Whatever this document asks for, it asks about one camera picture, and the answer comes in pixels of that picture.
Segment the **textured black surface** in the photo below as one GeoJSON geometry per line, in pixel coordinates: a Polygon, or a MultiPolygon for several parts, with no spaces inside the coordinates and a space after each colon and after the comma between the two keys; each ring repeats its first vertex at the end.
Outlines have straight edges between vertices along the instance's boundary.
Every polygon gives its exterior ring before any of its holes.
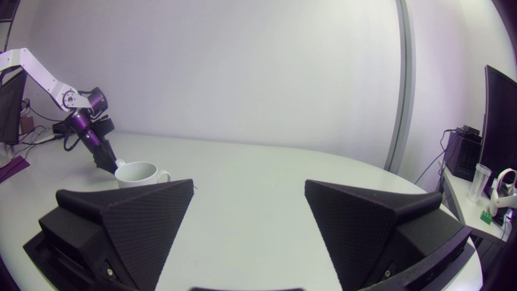
{"type": "Polygon", "coordinates": [[[306,181],[305,195],[343,290],[357,290],[395,226],[439,207],[438,193],[405,195],[306,181]]]}
{"type": "Polygon", "coordinates": [[[60,207],[102,224],[138,289],[151,291],[192,195],[192,180],[182,180],[95,193],[60,190],[56,199],[60,207]]]}

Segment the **computer monitor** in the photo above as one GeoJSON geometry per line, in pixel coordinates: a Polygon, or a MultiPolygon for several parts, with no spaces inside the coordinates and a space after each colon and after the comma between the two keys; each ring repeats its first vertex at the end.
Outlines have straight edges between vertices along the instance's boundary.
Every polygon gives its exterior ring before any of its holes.
{"type": "Polygon", "coordinates": [[[440,290],[474,253],[442,195],[307,180],[305,197],[344,291],[440,290]]]}
{"type": "Polygon", "coordinates": [[[192,180],[59,190],[23,248],[59,290],[152,291],[193,194],[192,180]]]}
{"type": "Polygon", "coordinates": [[[0,88],[0,142],[19,143],[20,111],[27,73],[21,71],[0,88]]]}
{"type": "Polygon", "coordinates": [[[487,186],[507,169],[517,169],[517,82],[485,67],[486,107],[479,163],[492,170],[487,186]]]}

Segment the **white wall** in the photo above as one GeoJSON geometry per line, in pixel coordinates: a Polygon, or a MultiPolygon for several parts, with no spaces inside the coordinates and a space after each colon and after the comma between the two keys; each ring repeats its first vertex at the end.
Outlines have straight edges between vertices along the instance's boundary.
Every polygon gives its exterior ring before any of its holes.
{"type": "MultiPolygon", "coordinates": [[[[491,1],[413,0],[408,9],[415,31],[416,83],[399,175],[415,182],[442,151],[439,140],[444,130],[463,124],[482,130],[485,65],[515,79],[515,59],[491,1]]],[[[435,163],[418,185],[435,190],[438,170],[435,163]]]]}
{"type": "Polygon", "coordinates": [[[99,86],[117,130],[386,160],[395,1],[51,0],[28,47],[60,81],[99,86]]]}

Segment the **cable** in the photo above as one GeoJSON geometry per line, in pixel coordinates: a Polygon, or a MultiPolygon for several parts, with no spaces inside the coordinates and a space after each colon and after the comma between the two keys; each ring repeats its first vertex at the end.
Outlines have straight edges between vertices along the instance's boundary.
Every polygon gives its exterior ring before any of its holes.
{"type": "Polygon", "coordinates": [[[46,140],[46,141],[42,141],[42,142],[38,142],[38,143],[33,143],[33,142],[21,142],[22,144],[27,144],[29,146],[38,146],[40,144],[44,144],[44,143],[47,143],[47,142],[50,142],[50,141],[53,141],[53,140],[56,140],[56,139],[59,139],[63,136],[54,136],[53,138],[49,139],[49,140],[46,140]]]}
{"type": "Polygon", "coordinates": [[[32,112],[34,112],[36,115],[38,115],[39,117],[41,117],[41,118],[43,118],[43,119],[46,119],[46,120],[50,120],[50,121],[62,122],[62,120],[56,120],[56,119],[51,119],[51,118],[44,117],[43,115],[41,115],[41,114],[39,114],[38,112],[36,112],[36,111],[34,110],[34,108],[32,108],[32,107],[30,106],[30,104],[29,104],[29,103],[25,102],[25,100],[23,100],[22,102],[23,102],[23,103],[25,103],[25,104],[27,105],[27,107],[29,107],[29,109],[30,109],[32,112]]]}
{"type": "Polygon", "coordinates": [[[79,91],[79,90],[77,90],[77,93],[79,93],[81,95],[83,95],[83,94],[91,94],[93,92],[94,92],[93,90],[92,91],[79,91]]]}
{"type": "Polygon", "coordinates": [[[35,131],[38,127],[43,127],[43,130],[42,130],[39,134],[42,134],[42,133],[44,133],[46,130],[50,129],[50,128],[48,128],[48,127],[44,127],[43,125],[38,125],[38,126],[34,127],[30,132],[28,132],[26,136],[24,136],[22,139],[20,139],[20,142],[21,142],[22,140],[24,140],[25,138],[27,138],[27,137],[29,136],[29,134],[34,133],[34,131],[35,131]]]}
{"type": "Polygon", "coordinates": [[[81,140],[81,138],[77,137],[77,140],[72,144],[72,146],[70,146],[69,148],[66,147],[66,143],[68,141],[68,137],[70,136],[70,128],[67,129],[66,131],[66,134],[65,134],[65,140],[63,140],[63,149],[65,149],[65,151],[69,152],[71,150],[73,150],[73,148],[75,148],[75,146],[77,146],[77,144],[79,143],[79,141],[81,140]]]}
{"type": "Polygon", "coordinates": [[[445,151],[447,150],[447,148],[452,144],[452,142],[456,139],[456,137],[458,137],[459,134],[456,134],[456,136],[454,136],[452,138],[452,140],[447,144],[447,147],[427,166],[427,168],[423,171],[423,173],[420,175],[420,177],[418,177],[418,179],[416,180],[415,184],[418,183],[418,181],[420,181],[420,179],[422,178],[422,176],[425,174],[425,172],[427,172],[427,170],[429,170],[429,168],[434,164],[434,162],[440,158],[444,153],[445,151]]]}
{"type": "Polygon", "coordinates": [[[443,150],[428,166],[427,168],[425,168],[425,170],[423,171],[423,173],[420,175],[420,177],[418,177],[418,179],[416,180],[415,184],[418,183],[418,181],[420,180],[420,178],[422,178],[422,176],[425,174],[425,172],[427,172],[427,170],[429,170],[429,168],[434,164],[434,162],[439,158],[441,157],[443,154],[445,153],[445,150],[443,150]]]}

